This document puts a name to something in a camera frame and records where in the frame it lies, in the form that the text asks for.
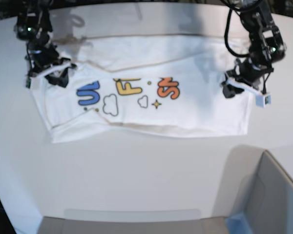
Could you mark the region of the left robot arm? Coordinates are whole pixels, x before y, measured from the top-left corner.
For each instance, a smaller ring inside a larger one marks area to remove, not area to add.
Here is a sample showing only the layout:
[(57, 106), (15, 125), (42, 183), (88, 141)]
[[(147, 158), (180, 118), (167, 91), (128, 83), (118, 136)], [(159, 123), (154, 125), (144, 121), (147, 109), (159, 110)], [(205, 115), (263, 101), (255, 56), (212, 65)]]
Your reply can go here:
[[(222, 82), (225, 98), (233, 98), (244, 91), (267, 94), (266, 83), (274, 72), (273, 63), (281, 61), (286, 54), (286, 45), (275, 24), (269, 4), (265, 0), (225, 0), (229, 8), (224, 41), (227, 50), (236, 58), (234, 68), (225, 72)], [(236, 13), (249, 34), (250, 46), (245, 54), (238, 54), (229, 45), (231, 16)]]

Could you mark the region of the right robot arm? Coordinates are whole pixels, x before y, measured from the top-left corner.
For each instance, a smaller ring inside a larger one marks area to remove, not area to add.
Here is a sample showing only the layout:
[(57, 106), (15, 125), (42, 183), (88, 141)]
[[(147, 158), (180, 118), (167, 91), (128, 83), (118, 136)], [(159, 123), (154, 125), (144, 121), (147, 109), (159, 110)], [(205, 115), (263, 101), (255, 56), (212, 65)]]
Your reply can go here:
[(49, 9), (51, 0), (23, 0), (17, 15), (14, 32), (25, 41), (27, 62), (26, 87), (34, 78), (45, 78), (49, 84), (65, 88), (69, 83), (69, 70), (77, 69), (71, 59), (61, 57), (57, 45), (51, 41), (53, 27)]

